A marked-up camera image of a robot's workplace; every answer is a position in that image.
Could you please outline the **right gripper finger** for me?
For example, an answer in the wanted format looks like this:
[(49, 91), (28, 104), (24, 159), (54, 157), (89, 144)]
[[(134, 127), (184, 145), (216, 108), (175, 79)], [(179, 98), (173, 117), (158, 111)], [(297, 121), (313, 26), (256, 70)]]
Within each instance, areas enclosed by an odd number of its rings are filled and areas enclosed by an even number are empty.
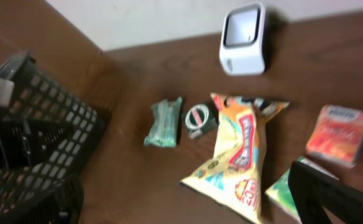
[(288, 186), (302, 223), (331, 223), (326, 210), (344, 223), (363, 223), (363, 192), (323, 172), (294, 161)]

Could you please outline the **teal tissue pack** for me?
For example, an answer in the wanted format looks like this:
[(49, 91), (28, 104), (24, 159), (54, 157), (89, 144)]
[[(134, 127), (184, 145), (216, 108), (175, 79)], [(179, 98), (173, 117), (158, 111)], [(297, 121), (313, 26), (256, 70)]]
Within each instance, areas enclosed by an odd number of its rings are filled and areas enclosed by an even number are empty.
[[(328, 172), (326, 169), (322, 168), (315, 162), (309, 160), (305, 156), (300, 156), (297, 159), (298, 162), (304, 163), (336, 180), (339, 180), (334, 174)], [(284, 212), (294, 218), (298, 223), (301, 223), (298, 210), (296, 209), (290, 188), (288, 186), (288, 177), (290, 174), (290, 169), (288, 169), (274, 184), (272, 184), (266, 191), (265, 194), (268, 198), (280, 207)]]

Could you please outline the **orange tissue pack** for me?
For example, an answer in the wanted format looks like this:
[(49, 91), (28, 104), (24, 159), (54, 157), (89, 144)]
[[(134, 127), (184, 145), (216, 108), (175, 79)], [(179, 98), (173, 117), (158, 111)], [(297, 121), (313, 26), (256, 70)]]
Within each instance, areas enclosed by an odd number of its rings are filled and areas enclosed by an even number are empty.
[(306, 143), (306, 153), (343, 167), (352, 168), (363, 146), (363, 111), (325, 105)]

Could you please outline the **yellow snack bag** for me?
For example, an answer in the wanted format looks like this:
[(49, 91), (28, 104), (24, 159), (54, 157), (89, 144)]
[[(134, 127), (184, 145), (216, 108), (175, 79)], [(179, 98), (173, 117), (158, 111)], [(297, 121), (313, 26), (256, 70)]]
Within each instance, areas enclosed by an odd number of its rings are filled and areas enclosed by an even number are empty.
[(265, 125), (287, 101), (211, 94), (218, 132), (211, 159), (180, 181), (252, 223), (262, 223), (261, 178), (267, 151)]

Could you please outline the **dark green round-label box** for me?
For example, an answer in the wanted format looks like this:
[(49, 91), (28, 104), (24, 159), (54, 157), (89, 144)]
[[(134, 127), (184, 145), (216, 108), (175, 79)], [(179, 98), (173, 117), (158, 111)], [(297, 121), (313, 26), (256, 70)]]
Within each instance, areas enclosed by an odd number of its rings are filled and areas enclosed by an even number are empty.
[(198, 139), (218, 127), (217, 109), (211, 101), (192, 106), (183, 116), (190, 139)]

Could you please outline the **pale teal wet-wipe pack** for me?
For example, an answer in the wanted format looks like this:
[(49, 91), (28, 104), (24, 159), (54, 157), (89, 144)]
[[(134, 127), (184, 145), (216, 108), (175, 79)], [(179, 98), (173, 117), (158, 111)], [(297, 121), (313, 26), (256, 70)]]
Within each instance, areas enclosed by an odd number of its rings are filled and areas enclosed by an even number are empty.
[(144, 139), (145, 146), (175, 147), (177, 145), (182, 101), (182, 97), (178, 97), (175, 101), (164, 99), (150, 107), (154, 115), (154, 123)]

